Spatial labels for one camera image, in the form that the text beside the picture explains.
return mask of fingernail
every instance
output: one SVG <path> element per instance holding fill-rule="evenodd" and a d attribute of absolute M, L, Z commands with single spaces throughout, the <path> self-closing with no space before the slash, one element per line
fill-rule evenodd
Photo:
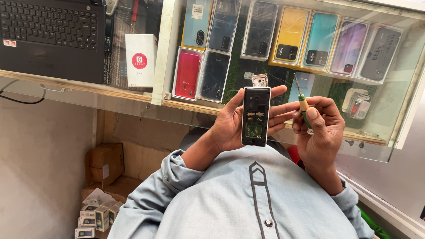
<path fill-rule="evenodd" d="M 307 109 L 307 115 L 310 119 L 314 120 L 317 118 L 317 111 L 316 108 L 310 107 Z"/>

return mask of purple smartphone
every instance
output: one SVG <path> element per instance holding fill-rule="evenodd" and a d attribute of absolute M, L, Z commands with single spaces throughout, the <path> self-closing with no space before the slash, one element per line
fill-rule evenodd
<path fill-rule="evenodd" d="M 341 27 L 331 72 L 351 75 L 366 35 L 366 24 L 346 21 Z"/>

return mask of red smartphone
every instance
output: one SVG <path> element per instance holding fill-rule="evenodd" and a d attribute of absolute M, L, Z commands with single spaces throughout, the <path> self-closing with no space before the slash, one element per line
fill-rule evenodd
<path fill-rule="evenodd" d="M 174 94 L 193 99 L 196 92 L 200 56 L 182 52 L 178 59 L 176 91 Z"/>

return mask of right hand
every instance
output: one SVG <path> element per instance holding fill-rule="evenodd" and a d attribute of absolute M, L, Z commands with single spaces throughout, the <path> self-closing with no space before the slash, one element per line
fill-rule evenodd
<path fill-rule="evenodd" d="M 307 133 L 301 111 L 292 118 L 292 129 L 298 134 L 298 153 L 308 171 L 334 169 L 334 160 L 341 147 L 345 121 L 333 99 L 315 96 L 306 98 L 306 111 L 313 135 Z"/>

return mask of black laptop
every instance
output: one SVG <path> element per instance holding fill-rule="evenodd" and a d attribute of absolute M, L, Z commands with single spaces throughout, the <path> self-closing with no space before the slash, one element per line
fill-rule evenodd
<path fill-rule="evenodd" d="M 0 0 L 0 69 L 101 84 L 105 0 Z"/>

